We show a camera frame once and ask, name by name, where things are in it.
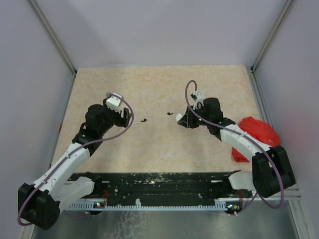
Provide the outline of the white earbud charging case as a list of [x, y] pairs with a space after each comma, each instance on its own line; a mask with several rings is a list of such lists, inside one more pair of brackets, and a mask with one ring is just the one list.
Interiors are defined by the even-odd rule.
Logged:
[[183, 117], [182, 114], [177, 114], [176, 117], [175, 117], [175, 119], [176, 119], [176, 121], [178, 122], [178, 121], [180, 121], [180, 120], [182, 119], [182, 117]]

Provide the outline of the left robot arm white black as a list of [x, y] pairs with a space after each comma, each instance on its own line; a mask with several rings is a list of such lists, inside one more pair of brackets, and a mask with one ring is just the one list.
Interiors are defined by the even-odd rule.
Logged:
[[24, 183], [19, 188], [18, 224], [47, 230], [72, 203], [88, 195], [101, 196], [104, 186], [100, 176], [86, 172], [75, 181], [69, 178], [106, 141], [104, 134], [108, 130], [117, 126], [127, 131], [133, 121], [132, 107], [116, 93], [107, 94], [102, 105], [91, 105], [85, 122], [61, 158], [32, 184]]

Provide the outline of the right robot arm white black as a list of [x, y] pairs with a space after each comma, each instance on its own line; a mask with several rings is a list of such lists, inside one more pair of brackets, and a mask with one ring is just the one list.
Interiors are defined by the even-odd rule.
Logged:
[[268, 198], [296, 184], [286, 150], [262, 143], [224, 117], [217, 98], [195, 101], [184, 114], [176, 116], [176, 122], [184, 128], [206, 126], [211, 135], [231, 145], [251, 162], [251, 172], [237, 171], [228, 176], [228, 181], [222, 185], [226, 196], [234, 197], [244, 189]]

